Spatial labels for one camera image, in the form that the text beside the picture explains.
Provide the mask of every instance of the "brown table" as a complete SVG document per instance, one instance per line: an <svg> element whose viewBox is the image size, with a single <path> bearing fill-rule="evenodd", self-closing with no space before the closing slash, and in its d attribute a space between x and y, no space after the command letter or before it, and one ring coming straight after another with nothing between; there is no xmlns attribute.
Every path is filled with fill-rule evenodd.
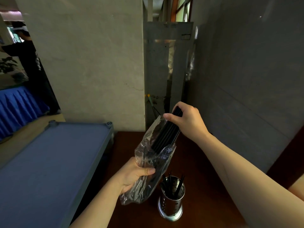
<svg viewBox="0 0 304 228"><path fill-rule="evenodd" d="M112 148L112 156L105 171L105 176L97 184L100 189L109 178L123 166L134 149L141 142L142 132L118 132ZM183 198L183 215L176 222L163 219L157 209L160 196L159 186L151 197L142 204L131 203L122 206L117 201L116 208L108 225L111 227L247 227L242 215L230 198L211 163L202 150L191 140L180 134L177 148L168 167L167 173L184 174L185 196ZM86 192L83 201L93 198L97 190Z"/></svg>

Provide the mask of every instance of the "gray wall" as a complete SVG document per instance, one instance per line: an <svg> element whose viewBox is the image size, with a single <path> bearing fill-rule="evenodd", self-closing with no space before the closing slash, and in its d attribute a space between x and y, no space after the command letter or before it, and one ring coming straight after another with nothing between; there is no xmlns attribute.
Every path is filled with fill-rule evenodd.
<svg viewBox="0 0 304 228"><path fill-rule="evenodd" d="M266 172L304 123L304 2L193 0L188 103Z"/></svg>
<svg viewBox="0 0 304 228"><path fill-rule="evenodd" d="M16 0L67 121L145 130L142 0Z"/></svg>

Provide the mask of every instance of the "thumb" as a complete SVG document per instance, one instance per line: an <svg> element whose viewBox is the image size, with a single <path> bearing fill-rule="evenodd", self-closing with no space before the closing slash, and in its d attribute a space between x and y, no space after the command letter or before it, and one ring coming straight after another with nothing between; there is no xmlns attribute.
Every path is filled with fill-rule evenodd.
<svg viewBox="0 0 304 228"><path fill-rule="evenodd" d="M154 173L155 173L155 168L142 168L142 167L139 167L137 172L138 176L146 176Z"/></svg>
<svg viewBox="0 0 304 228"><path fill-rule="evenodd" d="M176 115L169 114L169 113L163 114L163 117L165 119L167 119L168 121L173 122L177 126L179 125L179 122L180 122L180 119L181 119L181 117L178 117Z"/></svg>

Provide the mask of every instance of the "blue tablecloth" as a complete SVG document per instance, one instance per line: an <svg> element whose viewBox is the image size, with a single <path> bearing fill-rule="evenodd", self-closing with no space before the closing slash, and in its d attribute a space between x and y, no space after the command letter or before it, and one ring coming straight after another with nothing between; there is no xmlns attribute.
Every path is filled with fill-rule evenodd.
<svg viewBox="0 0 304 228"><path fill-rule="evenodd" d="M26 87L0 90L0 141L49 110Z"/></svg>

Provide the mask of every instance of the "clear plastic bag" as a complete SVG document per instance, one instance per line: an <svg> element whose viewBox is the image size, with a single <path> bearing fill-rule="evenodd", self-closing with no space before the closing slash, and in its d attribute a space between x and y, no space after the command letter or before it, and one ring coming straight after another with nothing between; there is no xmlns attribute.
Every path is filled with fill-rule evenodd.
<svg viewBox="0 0 304 228"><path fill-rule="evenodd" d="M135 149L135 157L140 167L154 167L155 173L141 176L134 186L120 196L122 205L142 203L147 200L156 188L162 175L166 172L175 151L175 144L166 146L159 154L151 149L152 144L164 127L167 120L159 116L145 133L141 143Z"/></svg>

